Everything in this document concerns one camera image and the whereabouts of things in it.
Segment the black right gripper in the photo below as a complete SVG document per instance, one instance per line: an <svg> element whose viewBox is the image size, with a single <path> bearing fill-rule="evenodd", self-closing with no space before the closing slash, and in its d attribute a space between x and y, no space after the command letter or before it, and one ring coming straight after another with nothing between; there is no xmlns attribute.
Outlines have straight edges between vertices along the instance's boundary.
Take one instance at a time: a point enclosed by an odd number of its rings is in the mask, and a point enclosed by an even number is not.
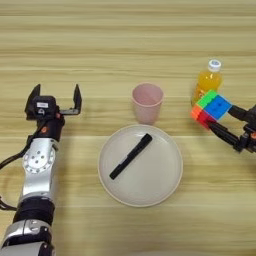
<svg viewBox="0 0 256 256"><path fill-rule="evenodd" d="M218 122L209 121L209 129L221 140L231 145L237 152L246 149L251 153L256 153L256 105L249 110L233 105L228 113L234 118L246 122L243 127L244 133L240 137L231 133Z"/></svg>

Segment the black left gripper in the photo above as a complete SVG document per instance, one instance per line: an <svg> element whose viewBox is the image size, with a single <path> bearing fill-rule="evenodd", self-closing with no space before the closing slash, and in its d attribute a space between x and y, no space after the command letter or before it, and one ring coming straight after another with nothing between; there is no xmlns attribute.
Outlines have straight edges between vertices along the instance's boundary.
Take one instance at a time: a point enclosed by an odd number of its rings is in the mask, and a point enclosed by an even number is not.
<svg viewBox="0 0 256 256"><path fill-rule="evenodd" d="M36 85L30 93L25 112L29 121L35 120L37 123L36 131L29 136L29 140L32 141L36 138L50 138L59 142L61 137L61 131L65 125L65 116L79 115L82 108L82 96L79 85L75 86L73 102L74 108L61 110L59 107L55 109L50 108L32 108L32 101L36 96L40 95L41 85Z"/></svg>

